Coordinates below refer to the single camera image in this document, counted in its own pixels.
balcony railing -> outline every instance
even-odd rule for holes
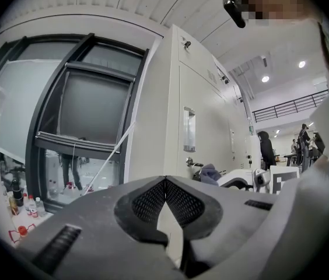
[[[329,90],[320,91],[309,96],[304,96],[299,99],[287,101],[282,104],[277,104],[272,107],[264,108],[254,111],[254,118],[256,123],[259,121],[278,118],[281,116],[298,113],[307,109],[315,108],[319,106],[323,99],[329,94]]]

